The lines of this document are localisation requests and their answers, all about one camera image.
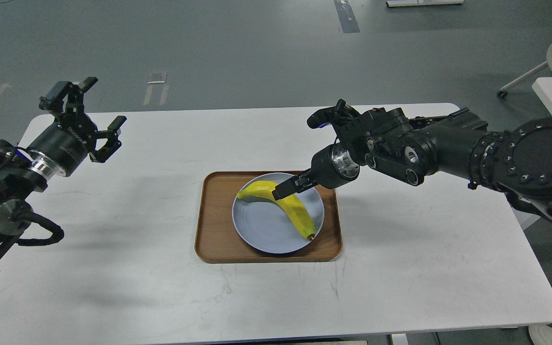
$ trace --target yellow banana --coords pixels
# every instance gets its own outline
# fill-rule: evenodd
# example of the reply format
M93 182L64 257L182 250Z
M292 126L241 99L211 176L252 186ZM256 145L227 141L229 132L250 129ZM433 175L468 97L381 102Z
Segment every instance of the yellow banana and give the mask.
M277 183L272 181L255 181L248 187L240 190L236 197L238 199L244 199L248 196L255 196L257 198L268 199L272 203L280 206L280 208L287 214L295 229L302 235L303 238L312 241L315 238L315 226L312 221L311 215L308 214L308 210L304 204L295 195L289 195L286 198L278 201L274 200L272 191L277 186Z

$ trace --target gray plate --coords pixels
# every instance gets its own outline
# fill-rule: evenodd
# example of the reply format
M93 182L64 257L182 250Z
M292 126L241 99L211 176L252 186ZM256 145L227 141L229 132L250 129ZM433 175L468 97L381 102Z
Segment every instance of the gray plate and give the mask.
M284 172L271 172L255 177L242 188L254 181L274 181L281 183L293 175ZM304 204L315 224L316 235L325 219L325 208L321 196L315 188L296 194ZM234 199L231 210L234 226L239 236L252 247L266 253L283 254L302 249L310 243L295 229L289 217L280 206L260 198Z

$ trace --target brown tray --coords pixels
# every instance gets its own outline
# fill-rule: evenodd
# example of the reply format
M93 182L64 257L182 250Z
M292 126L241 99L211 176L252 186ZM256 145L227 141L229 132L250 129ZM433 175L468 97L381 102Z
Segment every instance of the brown tray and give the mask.
M320 233L293 253L271 254L254 249L238 235L231 218L237 192L251 179L273 171L217 171L206 176L202 191L195 253L209 264L242 262L319 262L335 258L342 250L340 219L335 191L317 186L325 207ZM289 171L298 174L300 171Z

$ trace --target gray floor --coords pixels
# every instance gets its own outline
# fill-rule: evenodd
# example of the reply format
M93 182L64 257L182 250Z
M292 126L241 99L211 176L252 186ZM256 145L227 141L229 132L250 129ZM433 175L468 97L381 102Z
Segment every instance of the gray floor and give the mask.
M545 59L552 1L468 0L388 9L350 0L343 33L333 0L51 1L0 4L0 137L17 142L56 81L100 79L87 112L451 102L489 129L548 112L528 81L497 89ZM147 77L169 73L145 104ZM545 71L539 76L549 76ZM155 129L155 135L166 135ZM552 282L552 225L526 232ZM370 345L384 336L364 337ZM527 345L524 328L412 334L412 345Z

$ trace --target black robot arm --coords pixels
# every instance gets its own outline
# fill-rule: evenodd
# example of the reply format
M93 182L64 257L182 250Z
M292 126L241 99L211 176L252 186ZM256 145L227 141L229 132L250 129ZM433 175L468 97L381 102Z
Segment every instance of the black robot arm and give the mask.
M26 149L0 139L0 259L14 244L49 245L63 239L63 229L34 213L25 199L32 192L43 192L53 175L72 174L87 155L103 163L121 146L118 135L127 118L117 116L106 130L98 131L84 112L84 93L96 82L95 77L79 85L59 81L40 98L40 109L50 112L55 121ZM95 148L98 139L106 139L100 149ZM31 223L48 230L50 238L20 238Z
M339 100L309 117L311 128L331 125L338 142L317 152L311 167L276 186L281 199L320 184L336 188L359 176L359 167L420 185L444 171L503 192L515 209L552 221L552 118L515 131L487 132L467 109L447 116L408 119L400 108L360 114Z

